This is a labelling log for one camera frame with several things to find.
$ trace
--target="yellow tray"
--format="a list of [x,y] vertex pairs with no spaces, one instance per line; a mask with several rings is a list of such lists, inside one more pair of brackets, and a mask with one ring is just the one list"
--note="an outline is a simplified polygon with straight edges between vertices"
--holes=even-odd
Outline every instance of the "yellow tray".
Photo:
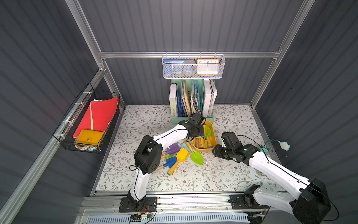
[[194,142],[193,142],[193,146],[194,146],[194,149],[195,151],[197,152],[211,152],[214,147],[216,146],[216,137],[215,137],[215,131],[214,131],[214,127],[213,127],[213,123],[211,123],[210,121],[206,120],[205,124],[211,129],[211,137],[210,137],[210,141],[211,141],[211,144],[212,144],[212,148],[197,148],[195,145],[194,145]]

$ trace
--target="blue book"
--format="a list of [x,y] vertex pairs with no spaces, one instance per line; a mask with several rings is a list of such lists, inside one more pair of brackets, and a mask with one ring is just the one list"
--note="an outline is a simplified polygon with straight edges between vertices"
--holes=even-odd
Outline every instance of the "blue book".
[[181,94],[180,89],[176,89],[176,113],[179,118],[182,118],[182,101],[181,101]]

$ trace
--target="white robotic arm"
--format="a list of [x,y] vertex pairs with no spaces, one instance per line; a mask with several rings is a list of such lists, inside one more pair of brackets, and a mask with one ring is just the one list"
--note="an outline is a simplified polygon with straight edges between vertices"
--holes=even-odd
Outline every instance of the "white robotic arm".
[[154,137],[144,136],[134,154],[136,177],[127,198],[133,208],[141,209],[146,195],[149,177],[159,166],[163,149],[173,143],[204,135],[205,118],[197,113],[189,120],[180,121],[173,129]]
[[[186,138],[188,130],[181,124],[176,125],[173,129],[153,137],[153,140],[157,144],[161,144],[163,149],[166,149],[175,142]],[[130,190],[130,195],[140,201],[146,195],[146,188],[148,185],[150,173],[143,173],[143,171],[137,168],[135,182]]]
[[212,153],[216,157],[243,162],[281,185],[286,192],[267,190],[252,185],[245,192],[246,205],[268,205],[294,215],[304,224],[319,224],[331,209],[324,183],[302,177],[267,158],[264,152],[251,144],[242,145],[233,132],[224,132],[222,145]]

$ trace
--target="black wire basket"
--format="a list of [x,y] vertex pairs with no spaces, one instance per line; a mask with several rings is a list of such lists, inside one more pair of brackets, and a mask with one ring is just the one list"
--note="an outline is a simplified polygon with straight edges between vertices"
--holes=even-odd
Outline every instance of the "black wire basket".
[[[61,123],[65,122],[66,126],[61,134],[55,134],[53,133],[53,136],[61,143],[61,145],[66,150],[72,150],[72,151],[79,151],[79,152],[91,152],[91,153],[100,153],[101,148],[107,149],[109,142],[111,140],[112,133],[115,129],[116,122],[118,120],[120,109],[120,96],[116,92],[109,92],[105,90],[99,90],[99,89],[92,89],[90,92],[83,93],[87,94],[84,98],[84,100],[78,105],[78,108],[74,112],[73,116],[68,120],[64,121],[62,119]],[[84,114],[86,113],[88,107],[90,106],[91,101],[93,100],[109,100],[114,97],[118,97],[118,106],[117,110],[109,123],[107,129],[105,130],[101,140],[98,142],[97,145],[91,145],[91,144],[83,144],[83,143],[76,143],[75,138],[73,137],[74,133],[77,130],[77,127],[79,123],[81,122]]]

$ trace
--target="gray corrugated wall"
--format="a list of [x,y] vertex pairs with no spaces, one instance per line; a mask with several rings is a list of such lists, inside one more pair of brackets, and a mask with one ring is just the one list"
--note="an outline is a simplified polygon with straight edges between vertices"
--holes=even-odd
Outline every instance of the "gray corrugated wall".
[[282,164],[325,182],[335,223],[356,222],[357,11],[357,1],[316,1],[256,107],[270,138],[291,145],[276,147]]
[[302,1],[80,0],[101,51],[276,51]]
[[[170,79],[161,59],[107,59],[128,105],[169,104]],[[215,103],[250,103],[272,59],[226,59],[223,78],[215,79]]]
[[[103,52],[266,52],[279,49],[302,0],[80,3]],[[126,104],[169,104],[170,81],[160,60],[106,61]],[[251,102],[271,60],[226,61],[216,103]]]
[[[1,208],[98,67],[64,1],[0,1],[0,21]],[[72,221],[101,156],[60,148],[14,223]]]

